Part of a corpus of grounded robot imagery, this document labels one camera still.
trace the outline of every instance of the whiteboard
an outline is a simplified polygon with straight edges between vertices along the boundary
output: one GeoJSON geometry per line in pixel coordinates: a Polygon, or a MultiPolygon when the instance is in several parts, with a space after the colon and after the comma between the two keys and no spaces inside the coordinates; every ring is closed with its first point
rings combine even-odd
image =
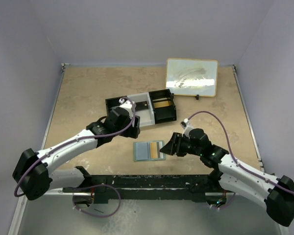
{"type": "Polygon", "coordinates": [[[166,87],[176,95],[215,96],[218,62],[169,58],[166,87]]]}

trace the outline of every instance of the marble-patterned surface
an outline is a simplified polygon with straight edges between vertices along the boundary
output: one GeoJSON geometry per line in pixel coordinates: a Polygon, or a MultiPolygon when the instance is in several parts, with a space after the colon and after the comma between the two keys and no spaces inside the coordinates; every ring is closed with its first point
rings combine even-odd
{"type": "MultiPolygon", "coordinates": [[[[127,94],[164,89],[165,67],[68,67],[50,125],[46,146],[51,147],[80,132],[92,121],[106,115],[105,99],[127,94]]],[[[224,123],[234,154],[259,169],[258,159],[245,117],[237,84],[230,67],[219,67],[217,95],[195,100],[175,96],[176,122],[141,129],[137,140],[115,137],[112,142],[88,151],[61,166],[84,166],[90,174],[207,174],[199,157],[167,156],[165,161],[134,162],[133,142],[164,140],[173,132],[182,132],[179,122],[199,110],[211,111],[224,123]]],[[[212,143],[228,149],[219,123],[208,114],[192,119],[194,127],[202,128],[212,143]]]]}

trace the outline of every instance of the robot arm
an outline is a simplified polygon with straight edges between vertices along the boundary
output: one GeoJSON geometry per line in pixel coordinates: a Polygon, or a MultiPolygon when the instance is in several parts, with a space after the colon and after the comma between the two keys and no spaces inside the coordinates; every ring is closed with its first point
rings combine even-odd
{"type": "Polygon", "coordinates": [[[140,119],[135,116],[134,105],[129,100],[124,102],[113,109],[104,122],[100,118],[74,137],[53,147],[38,152],[32,149],[24,151],[13,172],[18,183],[15,196],[26,195],[29,200],[35,200],[53,188],[80,186],[85,180],[83,169],[57,168],[81,153],[110,142],[116,135],[137,138],[140,119]],[[18,194],[18,188],[24,193],[18,194]]]}
{"type": "Polygon", "coordinates": [[[211,144],[202,129],[195,129],[188,119],[181,122],[183,133],[173,133],[170,141],[160,150],[165,154],[183,157],[197,155],[214,170],[208,176],[224,190],[238,193],[254,201],[267,211],[277,223],[289,226],[294,219],[294,182],[287,176],[281,179],[261,172],[219,146],[211,144]]]}

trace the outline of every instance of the white wall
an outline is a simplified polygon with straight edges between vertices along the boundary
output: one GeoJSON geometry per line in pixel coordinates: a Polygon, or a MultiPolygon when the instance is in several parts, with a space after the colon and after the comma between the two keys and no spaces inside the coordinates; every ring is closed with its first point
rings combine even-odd
{"type": "Polygon", "coordinates": [[[294,0],[274,2],[238,77],[266,171],[294,179],[294,0]]]}
{"type": "Polygon", "coordinates": [[[0,235],[16,206],[12,172],[39,149],[60,78],[60,62],[28,0],[0,0],[0,235]]]}
{"type": "Polygon", "coordinates": [[[32,0],[61,62],[235,64],[273,0],[32,0]]]}

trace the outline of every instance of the open box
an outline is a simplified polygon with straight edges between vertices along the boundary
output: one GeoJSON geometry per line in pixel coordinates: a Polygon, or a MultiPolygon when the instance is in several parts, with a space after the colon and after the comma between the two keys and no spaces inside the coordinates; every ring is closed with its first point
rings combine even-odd
{"type": "MultiPolygon", "coordinates": [[[[106,99],[107,114],[118,107],[120,97],[106,99]]],[[[175,121],[176,107],[169,89],[127,95],[136,103],[136,115],[140,116],[140,126],[175,121]]]]}

